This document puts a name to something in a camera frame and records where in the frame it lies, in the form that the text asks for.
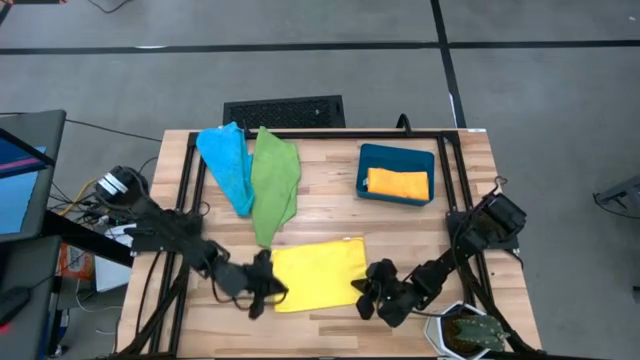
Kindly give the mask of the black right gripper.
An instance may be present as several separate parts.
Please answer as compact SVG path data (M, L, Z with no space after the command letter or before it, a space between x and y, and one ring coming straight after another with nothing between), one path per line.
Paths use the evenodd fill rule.
M363 278L351 281L363 293L356 302L360 318L369 320L376 313L392 328L401 325L423 299L412 282L413 275L398 280L397 269L387 258L370 264Z

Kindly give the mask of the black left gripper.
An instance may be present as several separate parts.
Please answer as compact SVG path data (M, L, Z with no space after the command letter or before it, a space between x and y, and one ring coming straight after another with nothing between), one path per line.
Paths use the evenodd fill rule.
M267 306L281 304L288 288L274 275L271 251L262 249L254 256L253 264L223 263L215 269L219 287L229 296L242 291L254 293L249 306L249 318L258 319Z

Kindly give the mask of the yellow microfiber towel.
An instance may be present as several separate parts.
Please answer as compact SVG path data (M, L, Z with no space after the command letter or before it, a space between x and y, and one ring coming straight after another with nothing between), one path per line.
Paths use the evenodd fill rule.
M272 252L273 273L287 288L275 311L293 313L354 305L360 292L351 282L365 277L363 238L305 244Z

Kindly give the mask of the orange microfiber towel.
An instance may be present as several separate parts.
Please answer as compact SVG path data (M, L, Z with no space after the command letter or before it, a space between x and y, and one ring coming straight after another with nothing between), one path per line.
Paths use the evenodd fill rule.
M367 188L370 193L427 201L431 198L426 172L395 172L369 168Z

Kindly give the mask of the green microfiber towel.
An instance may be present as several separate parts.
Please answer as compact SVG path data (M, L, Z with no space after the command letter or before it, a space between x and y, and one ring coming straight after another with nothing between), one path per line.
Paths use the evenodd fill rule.
M251 168L251 216L258 246L270 248L275 233L296 215L300 178L296 145L260 127Z

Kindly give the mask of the blue microfiber towel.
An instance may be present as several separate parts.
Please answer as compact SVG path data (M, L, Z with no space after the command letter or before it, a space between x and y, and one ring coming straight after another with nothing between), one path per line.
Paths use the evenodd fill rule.
M196 147L236 214L247 217L254 202L251 184L253 156L236 122L202 130Z

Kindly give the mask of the white hexagonal plant pot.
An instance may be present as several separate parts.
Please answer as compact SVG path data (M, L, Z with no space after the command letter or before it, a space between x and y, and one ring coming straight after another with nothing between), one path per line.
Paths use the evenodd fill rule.
M466 303L457 302L436 317L430 317L427 320L424 335L439 356L452 360L479 360L491 351L455 342L454 336L457 330L453 321L468 315L488 314Z

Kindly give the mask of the green cactus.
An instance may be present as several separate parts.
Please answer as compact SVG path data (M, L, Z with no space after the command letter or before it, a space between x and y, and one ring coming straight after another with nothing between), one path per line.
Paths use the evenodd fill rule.
M491 351L503 351L510 336L501 323L490 315L468 315L453 321L457 333L455 342L482 347Z

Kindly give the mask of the teal plastic bin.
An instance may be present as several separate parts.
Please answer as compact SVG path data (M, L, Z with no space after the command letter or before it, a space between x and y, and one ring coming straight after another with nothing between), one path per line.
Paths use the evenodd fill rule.
M429 176L431 198L427 201L420 201L370 193L367 188L367 172L369 168L384 168L395 172L424 171ZM435 157L433 153L375 144L361 146L356 179L356 193L359 197L412 206L425 206L434 199L434 187Z

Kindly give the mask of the white box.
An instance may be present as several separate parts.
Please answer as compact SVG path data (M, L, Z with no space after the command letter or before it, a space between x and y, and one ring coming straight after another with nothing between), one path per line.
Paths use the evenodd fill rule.
M126 285L131 268L101 257L95 258L95 282L98 292L105 292Z

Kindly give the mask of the black floor vent grille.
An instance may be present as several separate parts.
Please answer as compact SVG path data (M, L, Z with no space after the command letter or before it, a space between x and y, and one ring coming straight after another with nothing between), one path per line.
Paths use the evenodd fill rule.
M223 124L240 128L345 128L341 95L227 102Z

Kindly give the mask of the orange cardboard box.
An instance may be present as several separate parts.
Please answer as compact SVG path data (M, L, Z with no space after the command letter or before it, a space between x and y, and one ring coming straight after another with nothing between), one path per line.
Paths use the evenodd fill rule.
M94 256L91 253L66 243L60 245L57 265L60 276L79 280L92 280L94 268Z

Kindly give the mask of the grey desk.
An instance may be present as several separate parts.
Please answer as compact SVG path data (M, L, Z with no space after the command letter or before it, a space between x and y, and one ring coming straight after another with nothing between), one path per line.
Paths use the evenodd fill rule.
M29 302L0 326L0 360L43 359L58 252L57 237L0 243L0 294L15 287L32 288Z

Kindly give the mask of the grey monitor with blue screen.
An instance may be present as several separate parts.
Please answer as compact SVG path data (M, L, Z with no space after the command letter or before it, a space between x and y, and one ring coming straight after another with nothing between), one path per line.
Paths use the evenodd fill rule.
M48 236L46 209L66 112L0 117L0 243Z

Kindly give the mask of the black aluminium table frame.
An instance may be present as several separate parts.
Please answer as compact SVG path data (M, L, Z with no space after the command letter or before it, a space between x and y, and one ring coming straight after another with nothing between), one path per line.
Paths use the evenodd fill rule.
M445 217L468 209L494 185L496 165L488 136L475 130L310 129L283 130L298 149L302 176L296 215L275 235L275 247L360 237L370 261L391 259L401 273L447 250ZM163 207L204 210L204 234L238 262L257 252L249 219L235 214L212 174L190 150L191 132L165 133L151 177L151 194ZM355 189L362 145L431 152L435 197L423 207L367 200ZM179 360L257 358L440 357L424 336L426 317L411 315L391 328L360 319L352 306L280 314L267 308L257 320L212 294L210 283L191 275L179 305L170 307L151 342Z

